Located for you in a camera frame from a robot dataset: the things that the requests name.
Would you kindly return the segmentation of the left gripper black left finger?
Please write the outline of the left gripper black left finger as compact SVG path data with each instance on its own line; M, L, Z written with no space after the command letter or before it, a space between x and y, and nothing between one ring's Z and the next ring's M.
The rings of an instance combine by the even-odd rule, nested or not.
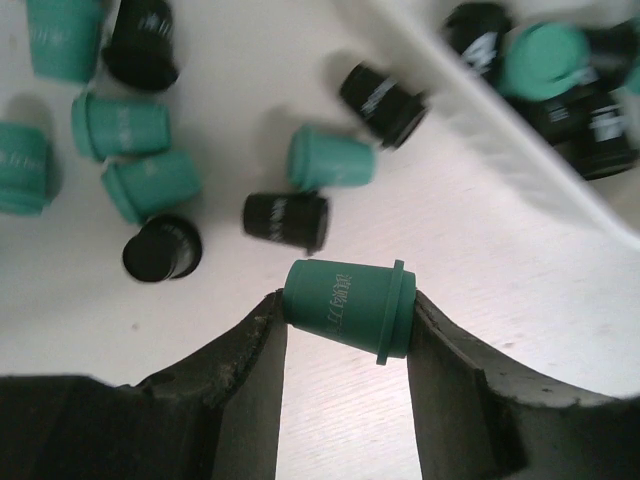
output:
M137 385L1 380L5 479L272 479L287 327L267 295L235 327Z

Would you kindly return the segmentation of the white plastic storage basket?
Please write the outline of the white plastic storage basket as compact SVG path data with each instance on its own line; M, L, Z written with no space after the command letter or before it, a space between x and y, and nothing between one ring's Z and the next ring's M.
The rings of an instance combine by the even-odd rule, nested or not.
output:
M587 183L486 82L440 32L453 1L339 1L346 24L401 76L432 95L436 110L530 205L639 247L639 171Z

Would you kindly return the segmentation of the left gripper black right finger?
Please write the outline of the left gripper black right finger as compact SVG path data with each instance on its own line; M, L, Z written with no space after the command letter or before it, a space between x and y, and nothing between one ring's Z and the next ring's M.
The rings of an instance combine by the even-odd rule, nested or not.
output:
M636 479L639 400L541 374L416 296L407 355L425 479Z

